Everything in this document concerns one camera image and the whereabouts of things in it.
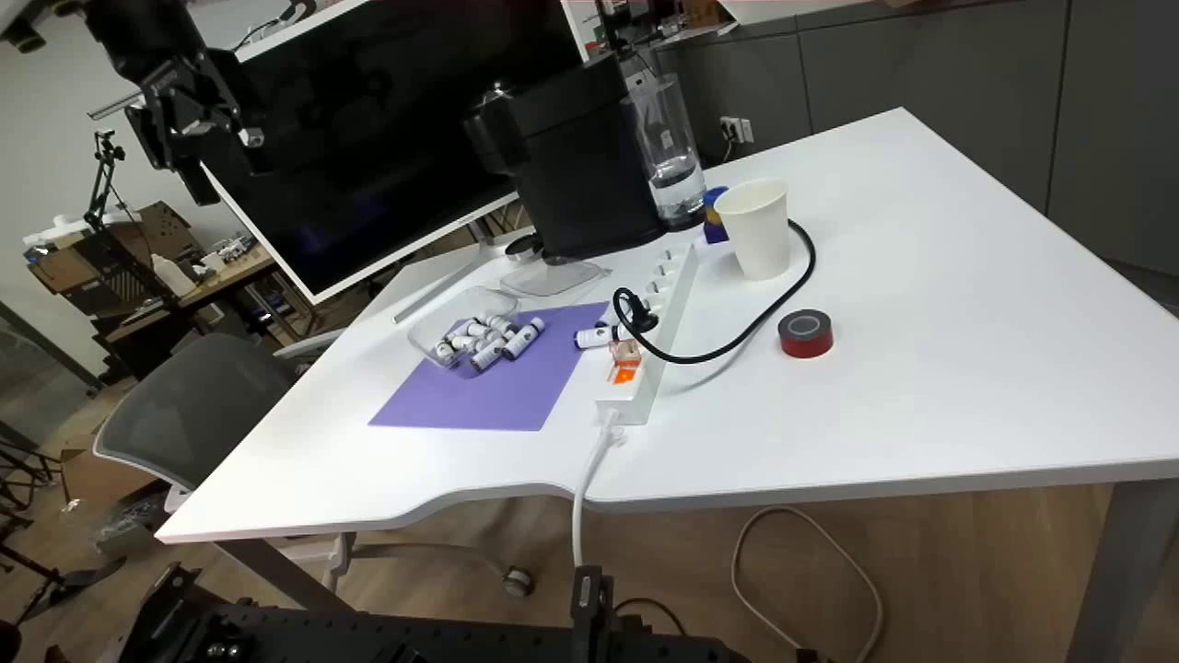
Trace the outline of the orange power strip switch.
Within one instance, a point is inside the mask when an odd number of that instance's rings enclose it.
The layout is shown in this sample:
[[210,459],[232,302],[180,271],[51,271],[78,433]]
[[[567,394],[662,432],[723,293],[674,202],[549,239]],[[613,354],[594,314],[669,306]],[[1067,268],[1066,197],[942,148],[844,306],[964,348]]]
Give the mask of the orange power strip switch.
[[613,345],[613,381],[630,381],[638,376],[642,348],[633,343]]

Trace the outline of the grey mesh office chair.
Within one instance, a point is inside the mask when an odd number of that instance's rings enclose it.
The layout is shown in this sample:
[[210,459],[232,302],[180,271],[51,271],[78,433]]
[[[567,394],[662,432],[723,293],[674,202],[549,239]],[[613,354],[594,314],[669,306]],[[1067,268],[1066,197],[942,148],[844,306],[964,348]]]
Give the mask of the grey mesh office chair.
[[253,337],[194,334],[116,400],[91,451],[194,489],[290,386]]

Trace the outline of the purple mat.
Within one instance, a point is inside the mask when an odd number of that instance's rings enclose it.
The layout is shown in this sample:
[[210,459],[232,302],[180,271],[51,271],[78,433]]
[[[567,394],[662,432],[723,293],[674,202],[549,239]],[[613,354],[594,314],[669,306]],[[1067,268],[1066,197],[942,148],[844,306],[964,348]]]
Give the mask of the purple mat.
[[497,362],[479,376],[419,362],[374,408],[372,426],[541,432],[579,368],[576,334],[599,316],[599,302],[541,310],[538,343],[521,362]]

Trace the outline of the black equipment frame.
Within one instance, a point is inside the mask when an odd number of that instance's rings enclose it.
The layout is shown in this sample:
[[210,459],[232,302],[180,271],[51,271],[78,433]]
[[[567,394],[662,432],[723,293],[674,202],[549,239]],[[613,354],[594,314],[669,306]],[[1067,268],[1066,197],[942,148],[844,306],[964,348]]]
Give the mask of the black equipment frame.
[[613,577],[579,566],[567,627],[290,612],[226,600],[173,566],[131,618],[116,663],[743,663],[716,638],[620,613]]

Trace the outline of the white paper cup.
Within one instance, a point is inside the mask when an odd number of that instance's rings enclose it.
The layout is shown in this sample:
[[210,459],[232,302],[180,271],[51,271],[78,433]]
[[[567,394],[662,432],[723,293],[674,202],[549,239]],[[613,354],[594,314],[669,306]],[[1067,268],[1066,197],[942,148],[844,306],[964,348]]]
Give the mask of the white paper cup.
[[749,279],[771,279],[789,268],[789,197],[782,185],[729,185],[716,208]]

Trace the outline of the large monitor screen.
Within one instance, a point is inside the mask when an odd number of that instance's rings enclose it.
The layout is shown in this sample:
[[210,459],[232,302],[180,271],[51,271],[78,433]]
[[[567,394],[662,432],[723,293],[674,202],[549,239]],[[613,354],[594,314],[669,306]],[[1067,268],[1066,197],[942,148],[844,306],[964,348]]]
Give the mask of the large monitor screen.
[[310,298],[328,302],[513,197],[465,122],[583,62],[559,0],[358,0],[234,66],[245,148],[212,131],[216,197]]

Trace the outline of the blue object behind cup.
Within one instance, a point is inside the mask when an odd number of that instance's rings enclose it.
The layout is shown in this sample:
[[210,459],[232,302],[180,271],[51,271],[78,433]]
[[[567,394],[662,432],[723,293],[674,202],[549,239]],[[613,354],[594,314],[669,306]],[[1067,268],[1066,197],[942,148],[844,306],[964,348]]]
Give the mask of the blue object behind cup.
[[717,208],[716,208],[716,202],[717,202],[723,195],[724,195],[723,185],[703,190],[703,239],[708,239],[708,241],[724,241],[724,239],[729,239],[729,235],[724,235],[724,225],[723,225],[723,217],[717,217]]

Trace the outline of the white bottle in container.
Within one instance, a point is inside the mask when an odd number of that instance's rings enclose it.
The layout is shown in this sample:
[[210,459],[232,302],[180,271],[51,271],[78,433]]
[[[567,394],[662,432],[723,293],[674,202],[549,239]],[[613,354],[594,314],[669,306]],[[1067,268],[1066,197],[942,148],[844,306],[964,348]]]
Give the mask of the white bottle in container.
[[446,343],[458,348],[473,348],[491,334],[484,319],[460,319],[453,331],[446,331]]
[[507,343],[505,343],[505,337],[492,337],[492,343],[486,343],[486,345],[479,345],[479,348],[473,354],[473,368],[475,368],[475,373],[486,373],[486,368],[497,363],[505,354],[507,354]]
[[541,319],[541,316],[530,316],[525,322],[521,322],[521,329],[507,331],[505,354],[507,354],[513,362],[524,356],[541,331],[545,331],[545,319]]

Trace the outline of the red black tape roll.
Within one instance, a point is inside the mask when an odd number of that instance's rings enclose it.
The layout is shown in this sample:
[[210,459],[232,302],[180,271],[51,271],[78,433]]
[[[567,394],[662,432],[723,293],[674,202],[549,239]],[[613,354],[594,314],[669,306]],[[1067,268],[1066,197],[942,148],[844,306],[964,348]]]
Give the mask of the red black tape roll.
[[776,343],[789,356],[821,356],[834,345],[834,319],[821,310],[783,314]]

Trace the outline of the clear water tank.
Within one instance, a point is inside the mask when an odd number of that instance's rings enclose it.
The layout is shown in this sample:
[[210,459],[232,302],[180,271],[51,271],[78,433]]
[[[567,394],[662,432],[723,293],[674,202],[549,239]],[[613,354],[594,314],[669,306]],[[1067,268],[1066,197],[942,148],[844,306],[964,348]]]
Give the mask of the clear water tank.
[[668,228],[703,221],[703,169],[683,83],[647,52],[621,62],[638,143],[646,153],[647,190]]

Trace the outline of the cluttered wooden desk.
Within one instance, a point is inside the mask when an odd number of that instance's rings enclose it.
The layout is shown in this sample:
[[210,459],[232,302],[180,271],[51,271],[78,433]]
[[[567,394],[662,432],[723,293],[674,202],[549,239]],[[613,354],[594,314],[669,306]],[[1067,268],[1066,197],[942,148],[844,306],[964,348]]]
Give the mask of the cluttered wooden desk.
[[116,376],[146,376],[186,334],[274,331],[290,314],[288,279],[249,235],[206,245],[164,202],[29,235],[24,268],[89,316]]

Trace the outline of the white power strip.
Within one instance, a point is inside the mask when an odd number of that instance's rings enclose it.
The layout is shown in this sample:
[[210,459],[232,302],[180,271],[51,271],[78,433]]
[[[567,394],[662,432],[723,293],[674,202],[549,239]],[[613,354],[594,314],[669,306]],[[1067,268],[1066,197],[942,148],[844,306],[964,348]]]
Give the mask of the white power strip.
[[615,343],[633,343],[642,348],[642,363],[630,381],[613,381],[609,373],[609,381],[597,390],[597,405],[609,421],[620,421],[621,426],[647,421],[697,266],[701,250],[692,241],[646,245],[620,266],[620,279],[609,293],[609,322],[620,331]]

